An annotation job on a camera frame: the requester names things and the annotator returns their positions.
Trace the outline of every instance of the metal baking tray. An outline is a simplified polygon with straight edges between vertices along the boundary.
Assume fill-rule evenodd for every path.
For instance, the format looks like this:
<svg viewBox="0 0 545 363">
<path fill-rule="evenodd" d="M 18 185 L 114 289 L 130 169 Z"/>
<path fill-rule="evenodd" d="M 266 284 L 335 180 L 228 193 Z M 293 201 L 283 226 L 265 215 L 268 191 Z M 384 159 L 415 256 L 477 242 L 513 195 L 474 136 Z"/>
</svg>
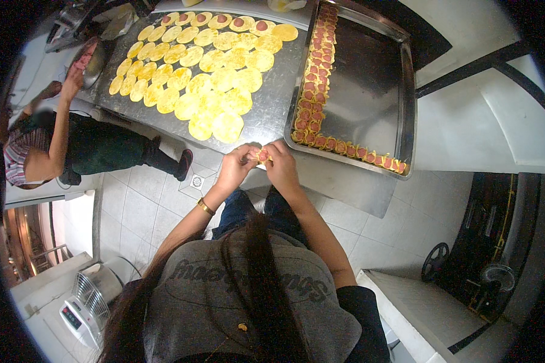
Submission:
<svg viewBox="0 0 545 363">
<path fill-rule="evenodd" d="M 323 108 L 321 133 L 354 145 L 389 153 L 408 164 L 405 175 L 324 150 L 299 145 L 291 139 L 297 101 L 303 91 L 303 72 L 309 57 L 312 29 L 319 7 L 328 2 L 339 8 L 335 30 L 335 62 L 329 77 L 329 99 Z M 415 82 L 409 34 L 375 11 L 349 0 L 317 0 L 309 24 L 301 71 L 297 75 L 284 138 L 299 151 L 389 175 L 410 178 L 415 150 Z"/>
</svg>

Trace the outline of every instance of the black wheel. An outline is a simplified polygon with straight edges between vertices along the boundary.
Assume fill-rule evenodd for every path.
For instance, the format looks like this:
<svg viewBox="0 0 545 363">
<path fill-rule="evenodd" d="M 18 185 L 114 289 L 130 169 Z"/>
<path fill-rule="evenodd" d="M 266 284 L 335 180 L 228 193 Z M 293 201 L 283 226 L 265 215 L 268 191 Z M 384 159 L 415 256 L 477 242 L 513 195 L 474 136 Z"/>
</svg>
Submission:
<svg viewBox="0 0 545 363">
<path fill-rule="evenodd" d="M 432 282 L 436 274 L 442 269 L 446 258 L 450 254 L 450 247 L 446 243 L 438 243 L 428 254 L 422 265 L 422 281 Z"/>
</svg>

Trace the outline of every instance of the striped shirt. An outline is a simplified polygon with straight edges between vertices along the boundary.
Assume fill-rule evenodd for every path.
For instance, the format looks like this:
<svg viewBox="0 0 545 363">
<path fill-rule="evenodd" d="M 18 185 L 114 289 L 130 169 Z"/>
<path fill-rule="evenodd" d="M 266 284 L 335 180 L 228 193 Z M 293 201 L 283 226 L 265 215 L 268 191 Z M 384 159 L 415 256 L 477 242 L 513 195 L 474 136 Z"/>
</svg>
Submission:
<svg viewBox="0 0 545 363">
<path fill-rule="evenodd" d="M 47 153 L 49 144 L 50 140 L 43 128 L 36 128 L 23 135 L 20 130 L 11 132 L 4 148 L 6 180 L 17 186 L 27 184 L 24 176 L 24 160 L 28 152 L 30 149 L 38 149 Z"/>
</svg>

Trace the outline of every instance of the person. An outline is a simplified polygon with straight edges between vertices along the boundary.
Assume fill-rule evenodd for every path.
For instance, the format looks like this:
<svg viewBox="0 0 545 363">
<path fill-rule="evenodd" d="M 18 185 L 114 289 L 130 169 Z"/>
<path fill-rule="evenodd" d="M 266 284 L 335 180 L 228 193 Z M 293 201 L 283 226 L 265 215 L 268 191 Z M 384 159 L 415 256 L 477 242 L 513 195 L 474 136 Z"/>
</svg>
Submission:
<svg viewBox="0 0 545 363">
<path fill-rule="evenodd" d="M 83 84 L 80 69 L 71 67 L 65 82 L 51 82 L 22 111 L 8 129 L 11 111 L 0 119 L 0 141 L 9 183 L 36 188 L 59 177 L 67 185 L 81 183 L 81 175 L 149 165 L 183 181 L 193 160 L 182 152 L 176 162 L 159 149 L 160 138 L 149 140 L 123 127 L 70 112 Z M 60 93 L 57 112 L 37 112 L 40 101 Z"/>
<path fill-rule="evenodd" d="M 114 302 L 98 362 L 389 361 L 375 294 L 357 286 L 288 147 L 263 149 L 264 214 L 238 189 L 257 164 L 258 148 L 242 145 Z M 202 240 L 222 203 L 213 240 Z"/>
</svg>

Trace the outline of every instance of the gray t-shirt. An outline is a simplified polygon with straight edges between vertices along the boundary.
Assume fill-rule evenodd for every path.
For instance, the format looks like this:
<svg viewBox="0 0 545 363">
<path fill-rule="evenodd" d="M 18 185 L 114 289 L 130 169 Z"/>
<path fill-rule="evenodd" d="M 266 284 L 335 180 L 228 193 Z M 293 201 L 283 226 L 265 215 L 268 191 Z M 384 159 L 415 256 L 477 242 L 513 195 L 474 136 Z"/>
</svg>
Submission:
<svg viewBox="0 0 545 363">
<path fill-rule="evenodd" d="M 339 307 L 327 265 L 292 238 L 269 233 L 282 284 L 314 361 L 343 362 L 359 340 L 362 327 Z M 233 242 L 244 240 L 242 230 L 231 237 L 232 265 L 238 270 L 241 290 L 248 289 L 243 282 L 247 266 Z M 220 244 L 220 240 L 189 242 L 168 260 L 147 306 L 143 338 L 148 362 L 172 363 L 188 355 L 213 352 L 222 342 L 220 353 L 254 356 L 250 346 L 257 346 L 257 335 L 228 279 Z M 240 323 L 247 325 L 247 332 L 238 329 Z M 226 340 L 218 326 L 242 345 Z"/>
</svg>

